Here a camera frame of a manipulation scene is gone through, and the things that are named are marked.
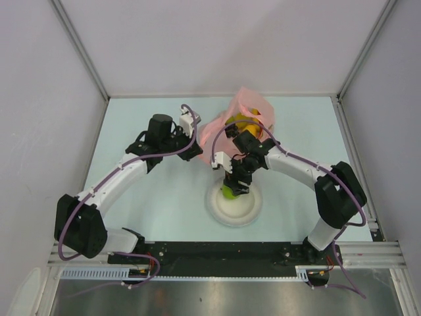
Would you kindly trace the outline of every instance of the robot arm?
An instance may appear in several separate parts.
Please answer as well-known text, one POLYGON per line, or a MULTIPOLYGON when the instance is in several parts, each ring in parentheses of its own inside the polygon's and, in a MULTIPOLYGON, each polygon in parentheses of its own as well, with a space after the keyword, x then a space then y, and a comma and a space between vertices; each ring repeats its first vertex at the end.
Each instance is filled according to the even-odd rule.
POLYGON ((203 151, 192 140, 193 115, 182 109, 179 125, 168 115, 154 115, 147 131, 142 132, 126 149, 126 154, 117 166, 94 186, 80 192, 76 197, 64 195, 57 204, 55 239, 59 240, 64 226, 76 208, 76 216, 70 223, 63 244, 87 258, 95 257, 101 251, 133 251, 139 234, 122 228, 105 228, 103 217, 113 203, 136 181, 147 175, 162 157, 174 152, 183 160, 201 154, 203 151))
MULTIPOLYGON (((229 159, 224 153, 216 153, 212 167, 223 166, 226 171, 224 185, 231 189, 232 195, 248 194, 252 174, 263 167, 268 170, 282 172, 308 186, 316 193, 320 219, 306 238, 305 243, 316 251, 324 251, 334 240, 358 209, 343 188, 337 189, 338 183, 326 173, 282 153, 274 143, 267 139, 260 142, 249 131, 237 134, 233 139, 235 146, 242 152, 241 159, 229 159)), ((365 205, 367 198, 352 170, 344 162, 329 166, 319 164, 342 180, 360 206, 365 205)))

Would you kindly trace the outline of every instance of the red wire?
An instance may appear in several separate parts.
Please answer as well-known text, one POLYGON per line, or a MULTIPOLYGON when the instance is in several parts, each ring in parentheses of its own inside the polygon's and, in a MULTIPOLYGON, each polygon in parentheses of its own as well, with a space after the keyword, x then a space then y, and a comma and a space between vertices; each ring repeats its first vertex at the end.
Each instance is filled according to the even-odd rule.
POLYGON ((335 267, 335 263, 332 259, 330 259, 330 256, 326 256, 326 259, 328 260, 328 263, 332 266, 332 268, 329 268, 329 271, 332 271, 335 267))
POLYGON ((155 266, 155 261, 153 261, 152 259, 149 259, 149 271, 152 271, 154 266, 155 266))

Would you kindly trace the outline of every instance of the green ball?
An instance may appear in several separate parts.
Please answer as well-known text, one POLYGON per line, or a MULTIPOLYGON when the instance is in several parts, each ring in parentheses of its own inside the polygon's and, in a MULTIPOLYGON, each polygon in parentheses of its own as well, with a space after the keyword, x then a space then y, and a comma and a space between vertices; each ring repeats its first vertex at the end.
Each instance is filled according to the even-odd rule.
POLYGON ((238 196, 234 196, 231 188, 227 187, 225 184, 222 185, 221 190, 222 190, 222 195, 226 199, 236 199, 236 198, 238 198, 238 196))

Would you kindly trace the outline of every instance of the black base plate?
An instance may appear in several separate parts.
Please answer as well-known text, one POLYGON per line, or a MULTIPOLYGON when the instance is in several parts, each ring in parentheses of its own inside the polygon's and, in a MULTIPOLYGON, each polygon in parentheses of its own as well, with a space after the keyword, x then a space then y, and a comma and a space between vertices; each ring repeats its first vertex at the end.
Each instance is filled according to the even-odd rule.
MULTIPOLYGON (((327 265, 327 255, 334 260, 328 247, 310 263, 303 245, 290 242, 154 242, 142 248, 159 260, 163 277, 295 277, 296 265, 327 265)), ((108 263, 148 265, 149 260, 110 255, 108 263)))

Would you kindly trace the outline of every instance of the metal sheet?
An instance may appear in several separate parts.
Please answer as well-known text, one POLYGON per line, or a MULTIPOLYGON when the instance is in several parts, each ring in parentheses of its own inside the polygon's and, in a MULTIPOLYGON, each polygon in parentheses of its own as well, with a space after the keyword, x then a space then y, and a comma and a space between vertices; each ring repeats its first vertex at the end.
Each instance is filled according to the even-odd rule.
MULTIPOLYGON (((67 298, 99 283, 62 280, 52 316, 60 315, 402 315, 388 270, 352 271, 368 296, 338 289, 312 291, 298 282, 152 282, 127 290, 106 286, 67 298)), ((341 271, 331 283, 346 284, 341 271)))

